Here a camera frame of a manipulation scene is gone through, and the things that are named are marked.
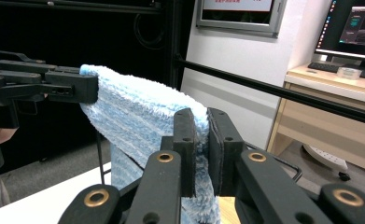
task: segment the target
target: cable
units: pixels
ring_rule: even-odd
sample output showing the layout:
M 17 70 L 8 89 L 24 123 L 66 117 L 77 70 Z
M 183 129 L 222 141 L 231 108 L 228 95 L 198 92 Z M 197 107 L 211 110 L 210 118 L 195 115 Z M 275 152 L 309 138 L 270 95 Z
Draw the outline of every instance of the cable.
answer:
M 142 18 L 141 14 L 136 14 L 135 20 L 133 23 L 134 34 L 135 34 L 135 37 L 137 38 L 138 42 L 147 49 L 164 48 L 164 44 L 161 44 L 163 37 L 164 37 L 164 29 L 161 28 L 160 33 L 153 40 L 146 40 L 144 37 L 142 37 L 141 30 L 139 27 L 141 18 Z

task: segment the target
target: wooden cabinet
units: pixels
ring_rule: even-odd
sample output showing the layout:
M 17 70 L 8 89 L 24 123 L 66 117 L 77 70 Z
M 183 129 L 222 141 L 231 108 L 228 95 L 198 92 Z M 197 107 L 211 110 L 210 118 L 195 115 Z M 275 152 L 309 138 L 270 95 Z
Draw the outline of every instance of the wooden cabinet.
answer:
M 285 88 L 365 109 L 364 78 L 339 78 L 304 65 L 288 71 Z M 365 168 L 365 123 L 282 99 L 267 150 L 279 155 L 294 139 Z

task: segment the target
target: towel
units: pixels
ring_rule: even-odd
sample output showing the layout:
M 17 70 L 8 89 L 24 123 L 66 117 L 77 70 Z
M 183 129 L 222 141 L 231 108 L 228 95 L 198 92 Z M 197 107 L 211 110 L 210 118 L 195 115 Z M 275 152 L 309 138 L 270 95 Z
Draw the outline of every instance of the towel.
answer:
M 181 223 L 220 223 L 218 198 L 208 174 L 207 109 L 184 93 L 107 67 L 83 64 L 82 76 L 98 76 L 98 100 L 81 104 L 92 125 L 111 143 L 111 184 L 122 189 L 139 178 L 161 137 L 173 135 L 174 113 L 190 108 L 196 123 L 196 196 L 182 198 Z

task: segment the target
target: brass ring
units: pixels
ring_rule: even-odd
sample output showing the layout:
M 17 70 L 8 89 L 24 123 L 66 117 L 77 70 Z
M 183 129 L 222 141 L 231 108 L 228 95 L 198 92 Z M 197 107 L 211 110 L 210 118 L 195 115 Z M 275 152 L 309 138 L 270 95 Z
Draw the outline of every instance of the brass ring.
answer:
M 349 196 L 351 196 L 351 199 L 347 199 L 343 196 L 343 194 L 348 194 Z M 333 195 L 334 197 L 339 200 L 342 203 L 351 205 L 351 206 L 355 206 L 355 207 L 360 207 L 363 205 L 363 200 L 361 197 L 359 197 L 356 193 L 347 190 L 347 189 L 335 189 L 333 191 Z
M 174 156 L 168 153 L 161 153 L 157 156 L 157 160 L 161 162 L 169 162 L 174 159 Z
M 92 196 L 101 194 L 103 197 L 100 200 L 93 201 Z M 105 203 L 109 199 L 109 193 L 105 189 L 95 189 L 86 195 L 84 198 L 84 204 L 88 207 L 97 207 Z
M 248 155 L 252 161 L 266 161 L 266 157 L 259 152 L 252 152 Z

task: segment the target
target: monitor screen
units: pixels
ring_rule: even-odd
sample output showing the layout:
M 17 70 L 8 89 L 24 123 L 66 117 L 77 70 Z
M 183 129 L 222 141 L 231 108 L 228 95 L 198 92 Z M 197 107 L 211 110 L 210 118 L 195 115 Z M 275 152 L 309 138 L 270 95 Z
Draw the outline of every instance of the monitor screen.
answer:
M 331 1 L 315 53 L 365 63 L 365 0 Z

